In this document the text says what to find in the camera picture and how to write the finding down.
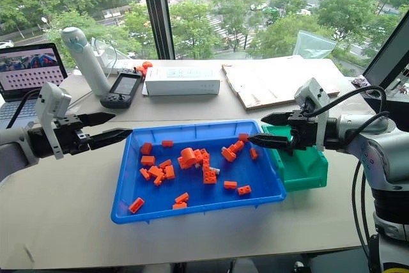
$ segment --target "laptop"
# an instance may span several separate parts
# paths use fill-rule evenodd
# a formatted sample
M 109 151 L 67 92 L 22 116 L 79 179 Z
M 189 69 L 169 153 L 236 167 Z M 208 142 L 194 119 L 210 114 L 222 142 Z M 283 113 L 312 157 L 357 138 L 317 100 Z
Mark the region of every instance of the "laptop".
M 67 77 L 54 43 L 0 49 L 0 94 L 5 103 L 0 108 L 0 129 L 5 129 L 23 96 L 40 89 L 45 82 L 60 85 Z M 13 124 L 25 127 L 36 120 L 37 95 L 24 104 Z

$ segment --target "green plastic bin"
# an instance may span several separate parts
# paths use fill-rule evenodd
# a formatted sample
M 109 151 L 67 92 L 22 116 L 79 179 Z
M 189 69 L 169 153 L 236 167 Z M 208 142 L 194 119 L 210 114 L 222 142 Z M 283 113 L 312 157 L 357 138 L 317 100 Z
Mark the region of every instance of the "green plastic bin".
M 263 131 L 290 139 L 290 126 L 261 126 Z M 294 150 L 293 156 L 283 150 L 269 150 L 274 166 L 287 191 L 325 187 L 328 161 L 316 147 Z

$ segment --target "computer monitor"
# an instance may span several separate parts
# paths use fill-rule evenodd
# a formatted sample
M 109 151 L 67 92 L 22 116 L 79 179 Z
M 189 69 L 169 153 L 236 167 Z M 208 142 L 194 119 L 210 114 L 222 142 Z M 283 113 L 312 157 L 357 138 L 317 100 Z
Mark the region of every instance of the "computer monitor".
M 54 43 L 0 49 L 0 93 L 6 102 L 21 100 L 47 81 L 59 85 L 66 77 Z

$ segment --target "laptop keyboard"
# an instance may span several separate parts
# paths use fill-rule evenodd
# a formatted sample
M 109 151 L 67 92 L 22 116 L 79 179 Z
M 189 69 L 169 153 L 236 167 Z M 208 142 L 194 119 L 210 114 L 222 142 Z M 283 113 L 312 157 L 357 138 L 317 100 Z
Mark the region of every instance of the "laptop keyboard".
M 27 118 L 29 116 L 36 116 L 35 104 L 37 99 L 28 100 L 23 109 L 21 109 L 18 118 Z M 14 112 L 17 110 L 20 102 L 7 102 L 0 108 L 0 120 L 11 119 Z

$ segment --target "table surface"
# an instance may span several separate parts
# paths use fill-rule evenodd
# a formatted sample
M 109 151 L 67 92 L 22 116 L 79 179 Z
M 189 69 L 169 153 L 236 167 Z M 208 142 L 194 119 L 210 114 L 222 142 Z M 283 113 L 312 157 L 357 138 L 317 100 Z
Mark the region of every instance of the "table surface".
M 155 61 L 154 65 L 169 62 Z M 220 67 L 225 61 L 171 64 L 209 63 Z M 324 66 L 341 94 L 353 89 L 332 63 Z M 289 68 L 285 72 L 277 71 L 277 77 L 285 78 L 289 74 Z M 90 127 L 86 132 L 96 134 L 117 127 L 180 125 L 229 118 L 259 120 L 272 111 L 296 108 L 286 105 L 245 112 L 224 79 L 219 95 L 212 98 L 142 98 L 140 90 L 136 104 L 115 121 Z M 227 101 L 229 107 L 220 109 Z M 206 113 L 195 105 L 205 105 Z M 73 109 L 80 114 L 105 108 L 90 95 Z M 331 111 L 332 116 L 341 113 L 369 114 L 371 110 L 357 96 Z M 0 186 L 0 267 L 140 265 L 326 251 L 359 245 L 350 199 L 355 157 L 325 151 L 329 163 L 327 187 L 290 192 L 281 203 L 155 219 L 149 224 L 117 225 L 111 221 L 110 214 L 124 145 L 123 141 L 80 155 L 66 155 L 64 160 L 48 157 L 37 166 L 9 176 Z M 369 189 L 367 197 L 372 199 Z M 373 202 L 368 200 L 369 217 L 372 211 Z

